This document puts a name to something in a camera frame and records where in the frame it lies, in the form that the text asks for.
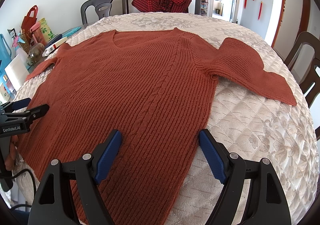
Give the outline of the shoe rack in hallway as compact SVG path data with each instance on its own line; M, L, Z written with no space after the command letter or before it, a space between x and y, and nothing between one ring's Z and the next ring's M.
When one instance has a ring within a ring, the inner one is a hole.
M200 4L200 15L201 16L207 16L208 7L209 7L209 1L208 0L201 0L201 4Z

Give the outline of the dark chair behind table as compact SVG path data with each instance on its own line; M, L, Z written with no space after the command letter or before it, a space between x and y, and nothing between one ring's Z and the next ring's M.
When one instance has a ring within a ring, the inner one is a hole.
M95 9L95 13L102 19L104 17L109 17L110 12L112 9L112 2L114 0L87 0L85 3L82 4L80 8L81 20L83 24L87 24L87 16L86 10L93 6ZM122 14L129 13L129 0L121 0L121 7L122 7Z

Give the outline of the green leaf print bag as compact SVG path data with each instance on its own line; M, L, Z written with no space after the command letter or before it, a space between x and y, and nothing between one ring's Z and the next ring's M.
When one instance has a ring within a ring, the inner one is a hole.
M41 25L40 28L41 28L41 32L44 36L44 39L48 43L55 36L55 34L52 32L52 30L48 26L45 18L40 19L39 23Z

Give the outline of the red gift bag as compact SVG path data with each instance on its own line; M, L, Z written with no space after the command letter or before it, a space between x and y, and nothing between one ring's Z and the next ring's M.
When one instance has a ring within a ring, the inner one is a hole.
M38 6L34 5L23 18L21 30L27 33L30 28L37 22Z

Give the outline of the glass jar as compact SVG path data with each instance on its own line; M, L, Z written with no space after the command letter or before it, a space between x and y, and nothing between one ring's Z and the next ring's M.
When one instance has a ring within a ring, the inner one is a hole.
M27 57L27 65L33 66L42 59L45 46L42 43L37 43L31 47Z

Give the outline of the white card box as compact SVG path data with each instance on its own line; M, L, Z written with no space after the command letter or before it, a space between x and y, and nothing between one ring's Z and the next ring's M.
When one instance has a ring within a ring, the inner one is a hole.
M20 55L17 55L7 65L7 67L5 68L5 72L16 91L18 91L23 86L29 74Z

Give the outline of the white spray bottle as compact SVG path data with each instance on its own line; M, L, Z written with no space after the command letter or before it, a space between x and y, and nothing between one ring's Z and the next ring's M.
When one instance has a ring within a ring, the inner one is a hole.
M19 57L24 65L27 65L28 54L21 47L25 41L21 38L21 33L16 33L15 29L8 29L8 33L12 39L12 47L14 48L14 56Z

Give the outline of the pink tumbler bottle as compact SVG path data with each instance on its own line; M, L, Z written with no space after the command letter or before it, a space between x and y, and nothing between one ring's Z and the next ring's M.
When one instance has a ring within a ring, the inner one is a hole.
M30 28L30 32L32 34L32 37L34 39L35 43L41 43L44 46L47 45L46 40L44 38L44 35L42 33L41 30L41 24L40 22L36 22L31 28Z

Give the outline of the teal lace table mat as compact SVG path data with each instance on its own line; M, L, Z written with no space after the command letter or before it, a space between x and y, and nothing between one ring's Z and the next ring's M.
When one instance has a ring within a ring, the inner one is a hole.
M74 35L76 32L78 32L82 27L74 27L70 30L67 30L65 31L63 34L62 34L62 38L64 37L67 37L69 38L70 36Z

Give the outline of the brown wooden door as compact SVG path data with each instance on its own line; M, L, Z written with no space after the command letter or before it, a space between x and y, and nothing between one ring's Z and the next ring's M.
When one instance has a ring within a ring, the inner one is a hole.
M285 60L298 35L307 31L311 0L281 0L281 11L272 48Z

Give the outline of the dark blue flat case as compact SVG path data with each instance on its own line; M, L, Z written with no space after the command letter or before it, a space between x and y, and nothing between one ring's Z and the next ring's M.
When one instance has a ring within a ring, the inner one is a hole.
M55 35L51 40L48 41L45 48L48 48L49 46L51 46L52 44L54 44L55 42L57 42L60 39L62 39L62 34Z

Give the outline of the rust orange knit sweater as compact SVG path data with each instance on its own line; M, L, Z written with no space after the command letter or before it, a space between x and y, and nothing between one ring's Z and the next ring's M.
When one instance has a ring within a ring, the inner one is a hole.
M76 160L119 130L119 153L99 185L116 224L165 223L220 77L296 105L285 78L266 72L247 44L226 38L214 48L179 29L111 30L76 46L64 43L31 76L48 68L29 108L49 110L19 137L18 151L41 179L52 159Z

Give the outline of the blue plastic water jug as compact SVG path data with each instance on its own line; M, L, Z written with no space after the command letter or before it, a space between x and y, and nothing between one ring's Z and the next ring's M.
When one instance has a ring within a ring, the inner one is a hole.
M6 40L4 39L4 36L0 34L0 60L1 60L1 72L4 72L5 68L10 64L11 62L11 49L9 45L7 44Z

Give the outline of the cream quilted floral tablecloth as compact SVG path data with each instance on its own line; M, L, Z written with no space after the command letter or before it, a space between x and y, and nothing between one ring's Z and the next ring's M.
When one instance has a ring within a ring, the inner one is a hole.
M295 78L276 52L255 32L216 18L180 13L132 13L103 18L75 34L74 46L99 33L170 30L195 33L218 48L226 37L255 49L265 70L283 76L295 107L263 98L227 79L217 85L206 128L231 152L242 158L271 160L289 205L291 222L297 224L316 197L319 154L313 120ZM197 149L177 200L164 224L205 224L222 190L200 148Z

